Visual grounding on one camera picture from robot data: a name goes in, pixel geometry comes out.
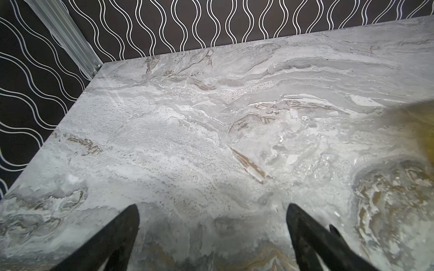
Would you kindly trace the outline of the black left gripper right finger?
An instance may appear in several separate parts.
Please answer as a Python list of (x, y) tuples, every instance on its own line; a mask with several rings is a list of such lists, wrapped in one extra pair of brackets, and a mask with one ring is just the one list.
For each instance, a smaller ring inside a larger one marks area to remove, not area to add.
[(336, 227), (326, 229), (300, 206), (288, 206), (286, 222), (301, 271), (322, 271), (320, 261), (330, 271), (377, 270), (351, 250)]

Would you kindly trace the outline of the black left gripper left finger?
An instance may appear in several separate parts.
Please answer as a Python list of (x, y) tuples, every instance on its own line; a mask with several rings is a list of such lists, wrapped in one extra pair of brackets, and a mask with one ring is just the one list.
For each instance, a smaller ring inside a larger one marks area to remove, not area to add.
[(139, 231), (137, 205), (129, 205), (104, 228), (52, 268), (53, 271), (126, 271)]

